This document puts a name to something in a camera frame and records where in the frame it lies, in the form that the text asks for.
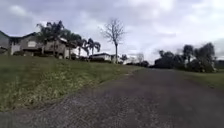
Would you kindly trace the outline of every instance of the grass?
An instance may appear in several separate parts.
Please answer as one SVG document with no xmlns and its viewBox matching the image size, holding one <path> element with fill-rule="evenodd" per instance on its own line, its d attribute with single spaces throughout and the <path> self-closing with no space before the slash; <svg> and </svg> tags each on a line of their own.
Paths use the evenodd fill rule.
<svg viewBox="0 0 224 128">
<path fill-rule="evenodd" d="M 217 73 L 187 73 L 193 79 L 202 82 L 203 85 L 208 85 L 212 88 L 224 90 L 224 70 L 219 70 Z"/>
<path fill-rule="evenodd" d="M 0 111 L 36 106 L 131 70 L 113 64 L 0 56 Z"/>
</svg>

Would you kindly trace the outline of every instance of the road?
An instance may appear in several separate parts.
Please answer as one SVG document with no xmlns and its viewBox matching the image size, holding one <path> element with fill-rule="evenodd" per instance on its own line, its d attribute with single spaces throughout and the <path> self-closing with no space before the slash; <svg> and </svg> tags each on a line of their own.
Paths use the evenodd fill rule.
<svg viewBox="0 0 224 128">
<path fill-rule="evenodd" d="M 224 128 L 224 92 L 180 72 L 139 70 L 32 110 L 0 114 L 0 128 Z"/>
</svg>

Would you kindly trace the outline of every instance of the shrub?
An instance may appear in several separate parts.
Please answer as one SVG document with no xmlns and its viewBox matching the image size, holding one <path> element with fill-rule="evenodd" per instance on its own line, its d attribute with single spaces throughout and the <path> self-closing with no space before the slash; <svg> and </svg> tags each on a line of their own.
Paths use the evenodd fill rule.
<svg viewBox="0 0 224 128">
<path fill-rule="evenodd" d="M 193 72 L 214 72 L 212 64 L 205 59 L 195 59 L 187 64 L 187 70 Z"/>
<path fill-rule="evenodd" d="M 24 56 L 24 51 L 16 51 L 13 53 L 14 56 Z"/>
</svg>

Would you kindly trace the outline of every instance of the hillside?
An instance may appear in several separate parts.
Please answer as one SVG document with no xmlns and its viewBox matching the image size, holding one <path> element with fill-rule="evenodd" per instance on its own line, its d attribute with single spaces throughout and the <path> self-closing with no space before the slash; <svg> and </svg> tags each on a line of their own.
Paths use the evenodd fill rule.
<svg viewBox="0 0 224 128">
<path fill-rule="evenodd" d="M 0 111 L 36 106 L 131 71 L 132 67 L 0 56 Z"/>
</svg>

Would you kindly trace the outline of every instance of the overcast sky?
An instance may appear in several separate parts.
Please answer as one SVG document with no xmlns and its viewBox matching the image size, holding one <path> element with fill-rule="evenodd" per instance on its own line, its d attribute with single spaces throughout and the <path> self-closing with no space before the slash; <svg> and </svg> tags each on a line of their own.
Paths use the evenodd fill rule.
<svg viewBox="0 0 224 128">
<path fill-rule="evenodd" d="M 127 32 L 120 54 L 142 52 L 153 61 L 160 49 L 178 52 L 184 44 L 215 41 L 218 56 L 224 55 L 224 0 L 0 0 L 0 17 L 0 30 L 14 36 L 37 31 L 37 23 L 62 20 L 108 53 L 114 47 L 100 28 L 118 18 Z"/>
</svg>

